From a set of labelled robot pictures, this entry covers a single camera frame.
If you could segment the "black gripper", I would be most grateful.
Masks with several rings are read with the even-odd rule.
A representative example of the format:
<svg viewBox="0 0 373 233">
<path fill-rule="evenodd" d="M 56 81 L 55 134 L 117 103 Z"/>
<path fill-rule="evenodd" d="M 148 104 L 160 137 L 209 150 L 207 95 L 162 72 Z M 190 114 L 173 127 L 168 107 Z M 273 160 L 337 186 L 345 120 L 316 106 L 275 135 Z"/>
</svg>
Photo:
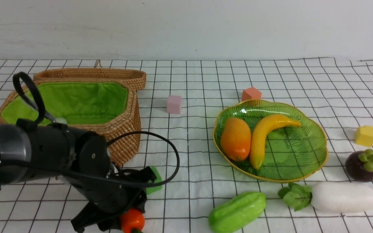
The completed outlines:
<svg viewBox="0 0 373 233">
<path fill-rule="evenodd" d="M 105 232 L 110 229 L 128 227 L 123 218 L 134 219 L 129 215 L 131 209 L 145 212 L 147 190 L 145 188 L 126 187 L 120 184 L 94 180 L 66 178 L 87 200 L 86 206 L 71 220 L 74 231 L 83 233 L 86 227 L 97 225 Z"/>
</svg>

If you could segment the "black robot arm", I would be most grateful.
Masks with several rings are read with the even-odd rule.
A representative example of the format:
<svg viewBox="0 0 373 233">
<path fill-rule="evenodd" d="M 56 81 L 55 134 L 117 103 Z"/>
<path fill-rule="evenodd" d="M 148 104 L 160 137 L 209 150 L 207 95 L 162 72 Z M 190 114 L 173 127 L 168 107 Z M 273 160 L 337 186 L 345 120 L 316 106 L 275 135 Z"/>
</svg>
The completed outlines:
<svg viewBox="0 0 373 233">
<path fill-rule="evenodd" d="M 0 125 L 0 186 L 62 176 L 88 201 L 71 220 L 76 232 L 97 225 L 131 233 L 129 221 L 145 212 L 146 185 L 157 177 L 150 167 L 117 168 L 109 145 L 99 134 L 62 124 Z"/>
</svg>

